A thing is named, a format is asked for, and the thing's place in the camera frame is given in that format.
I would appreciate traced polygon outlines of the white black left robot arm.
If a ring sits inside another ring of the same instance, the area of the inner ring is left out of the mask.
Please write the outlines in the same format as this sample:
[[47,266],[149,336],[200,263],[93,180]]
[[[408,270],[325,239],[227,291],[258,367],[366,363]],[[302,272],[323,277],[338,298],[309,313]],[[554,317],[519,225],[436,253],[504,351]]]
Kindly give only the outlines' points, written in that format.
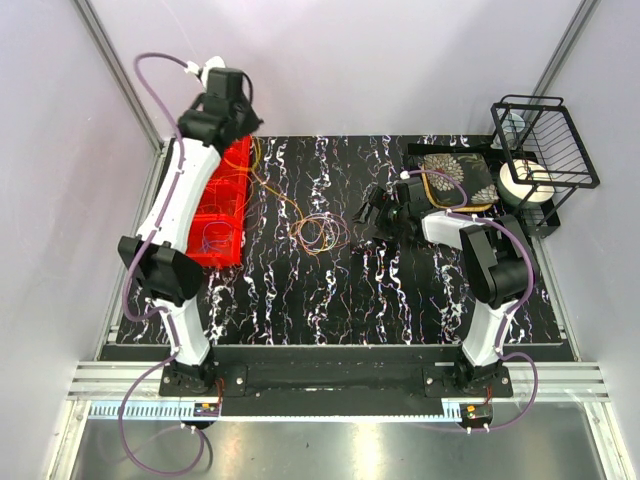
[[219,56],[204,64],[183,61],[159,52],[138,55],[134,63],[168,59],[202,85],[201,92],[179,118],[171,118],[174,148],[170,163],[147,217],[132,236],[124,236],[118,253],[127,269],[122,301],[138,285],[147,293],[151,309],[123,312],[132,322],[158,315],[170,341],[170,363],[183,370],[181,384],[196,396],[215,386],[216,372],[205,365],[210,342],[201,326],[196,296],[202,266],[187,254],[188,238],[202,194],[224,155],[262,124],[253,109],[253,85],[240,69],[228,67]]

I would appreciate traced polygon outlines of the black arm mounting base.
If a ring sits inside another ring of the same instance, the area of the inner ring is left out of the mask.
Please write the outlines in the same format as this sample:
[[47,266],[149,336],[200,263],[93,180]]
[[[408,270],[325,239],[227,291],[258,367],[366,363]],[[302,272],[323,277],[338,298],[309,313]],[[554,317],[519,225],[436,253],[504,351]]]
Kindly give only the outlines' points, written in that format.
[[497,362],[473,367],[458,346],[217,347],[202,380],[174,366],[147,377],[120,365],[96,380],[106,418],[456,422],[465,403],[510,399]]

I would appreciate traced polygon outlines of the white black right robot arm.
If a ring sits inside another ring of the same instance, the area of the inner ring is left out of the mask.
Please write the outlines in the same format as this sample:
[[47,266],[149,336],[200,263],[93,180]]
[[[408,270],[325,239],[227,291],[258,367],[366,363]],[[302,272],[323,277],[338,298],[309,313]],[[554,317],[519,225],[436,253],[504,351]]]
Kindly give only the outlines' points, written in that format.
[[393,194],[375,187],[352,220],[365,224],[370,218],[389,239],[405,237],[462,253],[475,306],[449,381],[470,397],[487,390],[502,376],[508,327],[531,295],[538,272],[518,220],[438,210],[417,196],[412,180],[399,182]]

